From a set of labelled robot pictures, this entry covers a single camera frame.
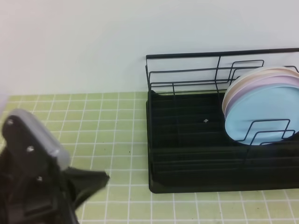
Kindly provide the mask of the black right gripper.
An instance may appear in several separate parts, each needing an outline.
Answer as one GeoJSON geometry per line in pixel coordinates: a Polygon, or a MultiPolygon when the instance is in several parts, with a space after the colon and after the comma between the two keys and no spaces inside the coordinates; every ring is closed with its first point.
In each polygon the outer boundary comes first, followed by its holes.
{"type": "Polygon", "coordinates": [[[75,209],[110,177],[105,171],[52,164],[31,176],[13,160],[7,143],[0,155],[0,221],[3,224],[76,224],[75,209]]]}

